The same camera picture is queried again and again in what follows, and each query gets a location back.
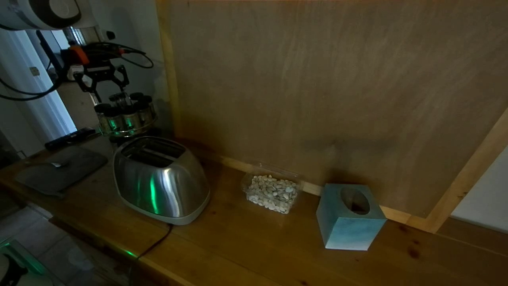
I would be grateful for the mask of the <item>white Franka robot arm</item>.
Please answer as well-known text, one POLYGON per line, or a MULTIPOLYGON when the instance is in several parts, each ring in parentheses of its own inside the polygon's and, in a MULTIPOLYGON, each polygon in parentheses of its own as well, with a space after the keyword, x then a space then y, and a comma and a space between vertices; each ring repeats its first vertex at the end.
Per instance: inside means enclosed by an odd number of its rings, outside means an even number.
POLYGON ((123 66, 111 64, 113 59, 124 54, 121 48, 105 42, 80 45, 77 40, 70 40, 67 50, 54 53, 43 35, 43 31, 94 29, 96 26, 89 0, 0 0, 0 29, 10 32, 35 31, 40 47, 56 70, 53 86, 46 91, 23 91, 2 82, 7 89, 16 93, 16 97, 5 96, 5 101, 38 101, 65 82, 75 82, 96 99, 100 99, 97 86, 104 82, 111 82, 124 89, 129 85, 127 72, 123 66))

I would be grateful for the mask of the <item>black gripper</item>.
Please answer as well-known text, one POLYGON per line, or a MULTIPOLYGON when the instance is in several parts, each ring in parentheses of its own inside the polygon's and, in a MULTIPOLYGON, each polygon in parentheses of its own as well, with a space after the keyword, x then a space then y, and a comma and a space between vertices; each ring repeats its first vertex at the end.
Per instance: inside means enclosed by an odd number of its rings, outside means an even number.
POLYGON ((83 93, 88 93, 94 104, 100 104, 102 97, 97 91, 100 83, 113 83, 124 91, 129 85, 127 70, 124 66, 113 66, 108 59, 89 61, 81 59, 72 66, 72 77, 83 93))

